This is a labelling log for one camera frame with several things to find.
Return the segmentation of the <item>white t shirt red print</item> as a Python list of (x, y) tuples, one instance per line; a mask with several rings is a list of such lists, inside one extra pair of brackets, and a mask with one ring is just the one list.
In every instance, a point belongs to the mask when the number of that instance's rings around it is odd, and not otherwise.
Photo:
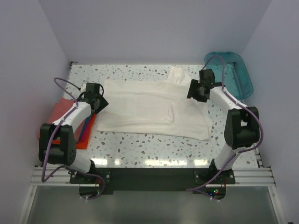
[(180, 67), (171, 67), (164, 81), (105, 81), (109, 105), (98, 115), (97, 131), (210, 140), (208, 105), (187, 98), (190, 83)]

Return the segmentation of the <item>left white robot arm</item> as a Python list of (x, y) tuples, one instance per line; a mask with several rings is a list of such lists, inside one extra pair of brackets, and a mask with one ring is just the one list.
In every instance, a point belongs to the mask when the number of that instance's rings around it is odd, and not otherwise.
[(104, 99), (104, 88), (99, 83), (86, 83), (79, 88), (81, 94), (75, 98), (72, 107), (54, 122), (42, 124), (39, 135), (39, 160), (43, 163), (42, 182), (49, 179), (46, 176), (47, 164), (58, 164), (60, 168), (68, 168), (80, 172), (80, 177), (86, 183), (96, 180), (97, 172), (92, 169), (93, 162), (77, 155), (74, 131), (80, 124), (93, 115), (98, 114), (108, 102)]

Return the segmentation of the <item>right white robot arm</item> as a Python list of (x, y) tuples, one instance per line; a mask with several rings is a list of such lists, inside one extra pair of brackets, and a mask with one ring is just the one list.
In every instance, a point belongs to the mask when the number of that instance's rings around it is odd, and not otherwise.
[(222, 82), (215, 81), (211, 69), (199, 71), (199, 80), (191, 81), (187, 98), (203, 103), (211, 100), (226, 114), (225, 145), (211, 161), (207, 173), (211, 182), (219, 183), (225, 177), (224, 171), (232, 168), (239, 155), (260, 140), (258, 109), (239, 102)]

